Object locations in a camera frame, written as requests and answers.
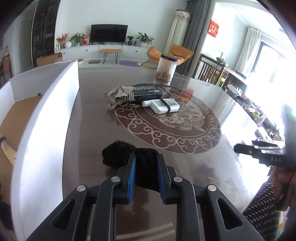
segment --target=tv screen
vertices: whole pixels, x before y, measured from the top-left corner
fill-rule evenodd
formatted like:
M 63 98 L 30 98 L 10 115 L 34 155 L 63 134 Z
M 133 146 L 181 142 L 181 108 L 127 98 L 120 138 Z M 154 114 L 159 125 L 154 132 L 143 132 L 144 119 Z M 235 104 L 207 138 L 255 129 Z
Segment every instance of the tv screen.
M 127 25 L 93 24 L 91 26 L 90 42 L 125 42 Z

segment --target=hand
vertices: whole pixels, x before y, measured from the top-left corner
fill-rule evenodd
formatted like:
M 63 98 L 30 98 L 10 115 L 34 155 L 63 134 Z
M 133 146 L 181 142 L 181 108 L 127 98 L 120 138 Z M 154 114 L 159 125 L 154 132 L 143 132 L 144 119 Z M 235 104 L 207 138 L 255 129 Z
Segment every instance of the hand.
M 293 175 L 293 171 L 283 171 L 279 172 L 279 170 L 275 167 L 272 171 L 271 176 L 274 178 L 273 185 L 274 185 L 274 199 L 277 199 L 281 194 L 281 190 L 284 183 L 288 183 L 291 176 Z M 296 173 L 294 174 L 293 178 L 290 181 L 291 185 L 294 185 L 292 199 L 290 201 L 289 207 L 294 208 L 296 207 Z

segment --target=green plant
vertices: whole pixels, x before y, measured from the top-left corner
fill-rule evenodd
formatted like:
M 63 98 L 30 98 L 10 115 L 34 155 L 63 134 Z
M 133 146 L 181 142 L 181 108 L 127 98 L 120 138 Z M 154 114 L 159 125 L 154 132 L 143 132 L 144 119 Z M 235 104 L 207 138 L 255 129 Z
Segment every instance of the green plant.
M 152 38 L 151 36 L 147 36 L 147 34 L 141 34 L 139 32 L 139 36 L 137 37 L 137 39 L 140 39 L 141 42 L 146 43 L 146 44 L 151 44 L 152 41 L 154 40 L 154 38 Z
M 84 33 L 76 33 L 75 35 L 73 35 L 70 41 L 74 40 L 76 44 L 80 44 L 84 36 L 85 36 Z
M 128 36 L 128 41 L 131 42 L 133 40 L 133 36 Z

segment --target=triangular cutout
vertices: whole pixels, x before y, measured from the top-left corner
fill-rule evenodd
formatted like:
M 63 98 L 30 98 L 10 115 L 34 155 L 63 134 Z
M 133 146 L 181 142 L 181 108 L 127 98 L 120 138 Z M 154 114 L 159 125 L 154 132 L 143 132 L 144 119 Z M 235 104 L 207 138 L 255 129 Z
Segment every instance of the triangular cutout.
M 50 222 L 50 225 L 60 230 L 66 230 L 75 205 L 75 200 L 70 200 L 58 215 Z
M 231 208 L 224 202 L 223 199 L 218 199 L 218 205 L 222 214 L 225 228 L 231 230 L 242 226 L 242 221 L 231 210 Z

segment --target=purple mat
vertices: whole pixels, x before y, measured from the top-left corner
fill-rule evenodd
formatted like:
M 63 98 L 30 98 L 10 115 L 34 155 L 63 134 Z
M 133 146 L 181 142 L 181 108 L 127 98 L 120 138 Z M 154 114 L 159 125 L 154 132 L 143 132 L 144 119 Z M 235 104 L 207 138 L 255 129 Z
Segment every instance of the purple mat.
M 141 65 L 138 65 L 138 62 L 129 61 L 129 60 L 123 60 L 119 64 L 123 65 L 123 66 L 127 66 L 127 67 L 140 67 L 141 66 Z

